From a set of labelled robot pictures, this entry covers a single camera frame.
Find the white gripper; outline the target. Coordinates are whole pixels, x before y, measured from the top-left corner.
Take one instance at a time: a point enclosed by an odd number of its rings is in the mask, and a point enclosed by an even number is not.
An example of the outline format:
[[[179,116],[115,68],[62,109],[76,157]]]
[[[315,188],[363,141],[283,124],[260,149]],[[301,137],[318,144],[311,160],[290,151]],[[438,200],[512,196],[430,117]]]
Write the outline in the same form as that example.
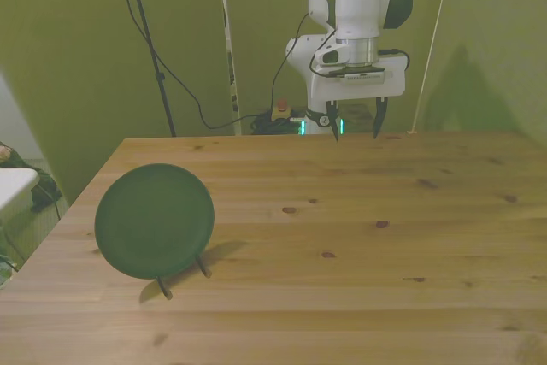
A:
[[[326,114],[336,140],[339,138],[338,103],[351,99],[376,98],[373,138],[377,138],[385,120],[388,97],[405,92],[406,56],[382,56],[373,66],[317,65],[311,74],[310,97],[326,102]]]

